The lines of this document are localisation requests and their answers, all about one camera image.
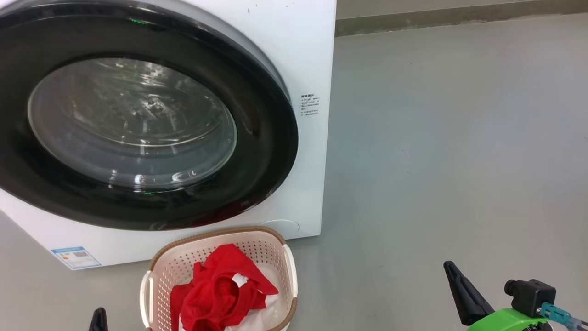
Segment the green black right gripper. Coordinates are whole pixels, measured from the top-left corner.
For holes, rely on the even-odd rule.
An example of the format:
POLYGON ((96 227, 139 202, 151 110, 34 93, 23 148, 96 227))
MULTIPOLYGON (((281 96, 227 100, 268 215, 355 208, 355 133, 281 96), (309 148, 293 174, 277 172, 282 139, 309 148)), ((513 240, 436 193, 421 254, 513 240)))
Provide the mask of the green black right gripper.
POLYGON ((467 331, 527 331, 532 326, 546 324, 547 318, 530 318, 514 308, 494 312, 477 288, 452 261, 444 262, 444 271, 462 325, 467 331))

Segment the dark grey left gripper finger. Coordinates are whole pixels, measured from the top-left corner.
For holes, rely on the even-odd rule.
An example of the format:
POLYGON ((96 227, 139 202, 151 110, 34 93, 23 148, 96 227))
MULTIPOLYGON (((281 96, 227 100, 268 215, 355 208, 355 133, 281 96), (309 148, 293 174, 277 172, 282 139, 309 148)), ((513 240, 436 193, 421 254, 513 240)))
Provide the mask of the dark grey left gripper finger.
POLYGON ((97 308, 92 315, 89 331, 109 331, 105 308, 97 308))

